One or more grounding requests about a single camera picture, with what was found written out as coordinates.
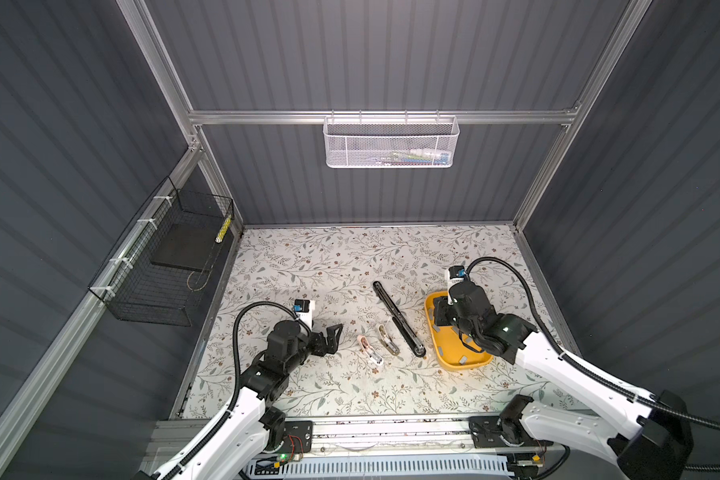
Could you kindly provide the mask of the yellow plastic tray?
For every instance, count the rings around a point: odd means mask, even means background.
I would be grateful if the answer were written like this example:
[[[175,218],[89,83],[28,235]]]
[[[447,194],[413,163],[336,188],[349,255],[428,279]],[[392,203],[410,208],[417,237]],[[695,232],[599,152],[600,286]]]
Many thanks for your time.
[[[445,291],[431,293],[427,296],[424,307],[436,358],[441,367],[448,371],[458,372],[488,365],[493,360],[490,354],[476,353],[467,349],[459,339],[455,327],[435,324],[435,304],[441,299],[447,300]],[[467,357],[465,365],[459,364],[462,357]]]

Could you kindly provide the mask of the black stapler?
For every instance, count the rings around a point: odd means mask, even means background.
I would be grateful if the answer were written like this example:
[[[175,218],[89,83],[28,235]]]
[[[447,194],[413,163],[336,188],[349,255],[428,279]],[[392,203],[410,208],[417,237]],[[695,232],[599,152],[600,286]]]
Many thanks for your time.
[[[412,353],[419,358],[423,358],[426,355],[426,348],[423,342],[414,332],[411,325],[408,323],[405,315],[399,309],[397,304],[393,301],[391,296],[387,293],[380,281],[374,281],[372,288],[380,301],[384,304],[387,310],[392,316],[393,323],[398,328],[400,334],[405,340],[406,344],[411,349]]]

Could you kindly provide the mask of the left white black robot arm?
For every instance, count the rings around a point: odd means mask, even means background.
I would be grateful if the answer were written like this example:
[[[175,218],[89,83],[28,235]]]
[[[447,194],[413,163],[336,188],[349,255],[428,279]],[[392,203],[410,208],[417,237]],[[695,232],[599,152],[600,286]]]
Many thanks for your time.
[[[343,326],[306,332],[295,320],[278,322],[267,348],[236,380],[236,392],[192,440],[152,473],[135,479],[232,479],[258,454],[277,449],[285,436],[285,414],[273,403],[289,375],[309,356],[335,354]]]

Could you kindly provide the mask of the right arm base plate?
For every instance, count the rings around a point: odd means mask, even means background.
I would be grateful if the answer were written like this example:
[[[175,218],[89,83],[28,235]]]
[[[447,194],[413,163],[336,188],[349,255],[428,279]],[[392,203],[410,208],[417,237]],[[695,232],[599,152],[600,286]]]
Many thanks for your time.
[[[522,416],[479,415],[467,419],[468,431],[476,448],[546,447],[549,442],[530,436],[521,423]]]

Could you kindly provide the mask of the beige small stapler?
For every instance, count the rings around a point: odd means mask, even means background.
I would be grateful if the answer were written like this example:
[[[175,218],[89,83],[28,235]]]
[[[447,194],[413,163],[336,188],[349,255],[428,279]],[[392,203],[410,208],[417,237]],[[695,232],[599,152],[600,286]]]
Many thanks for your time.
[[[378,326],[378,335],[382,345],[391,355],[398,356],[400,354],[399,347],[394,343],[384,325]]]

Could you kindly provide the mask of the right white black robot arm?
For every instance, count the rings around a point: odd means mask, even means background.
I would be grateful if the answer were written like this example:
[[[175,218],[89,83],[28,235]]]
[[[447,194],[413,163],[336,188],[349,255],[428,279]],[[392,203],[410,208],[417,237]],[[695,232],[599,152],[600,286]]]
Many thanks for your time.
[[[427,312],[434,326],[456,336],[444,352],[462,348],[501,358],[550,381],[589,409],[575,413],[517,394],[497,421],[505,443],[562,444],[617,466],[630,479],[681,477],[694,441],[689,422],[663,410],[685,407],[676,395],[661,394],[656,407],[639,404],[643,389],[582,361],[531,322],[497,312],[471,281],[452,284]]]

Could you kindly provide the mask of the pink small stapler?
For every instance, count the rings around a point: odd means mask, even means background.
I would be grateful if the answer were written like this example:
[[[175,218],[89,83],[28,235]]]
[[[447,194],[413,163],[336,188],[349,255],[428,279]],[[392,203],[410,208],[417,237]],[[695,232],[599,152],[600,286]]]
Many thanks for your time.
[[[365,359],[368,361],[370,365],[372,365],[375,368],[380,368],[384,365],[383,358],[376,352],[376,350],[371,346],[370,342],[368,341],[367,337],[364,335],[358,335],[357,341],[361,347],[361,350],[364,354]]]

